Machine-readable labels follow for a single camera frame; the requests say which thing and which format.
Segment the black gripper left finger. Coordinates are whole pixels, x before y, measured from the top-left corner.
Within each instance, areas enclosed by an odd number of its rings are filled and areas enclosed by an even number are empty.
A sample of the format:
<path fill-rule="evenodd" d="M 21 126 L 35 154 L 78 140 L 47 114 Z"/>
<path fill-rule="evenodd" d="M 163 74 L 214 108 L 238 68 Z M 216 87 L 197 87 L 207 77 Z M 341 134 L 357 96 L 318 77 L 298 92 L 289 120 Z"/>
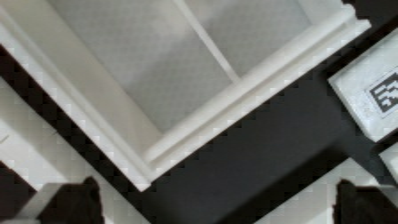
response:
<path fill-rule="evenodd" d="M 40 224 L 104 224 L 99 185 L 92 177 L 63 184 L 39 213 Z"/>

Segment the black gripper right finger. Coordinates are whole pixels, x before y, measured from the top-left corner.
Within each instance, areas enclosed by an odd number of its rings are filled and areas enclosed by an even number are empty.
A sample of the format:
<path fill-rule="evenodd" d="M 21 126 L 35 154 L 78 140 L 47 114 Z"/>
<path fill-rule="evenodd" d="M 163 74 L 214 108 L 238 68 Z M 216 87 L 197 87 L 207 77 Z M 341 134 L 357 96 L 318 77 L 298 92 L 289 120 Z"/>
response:
<path fill-rule="evenodd" d="M 334 224 L 398 224 L 398 187 L 357 186 L 342 179 L 335 190 Z"/>

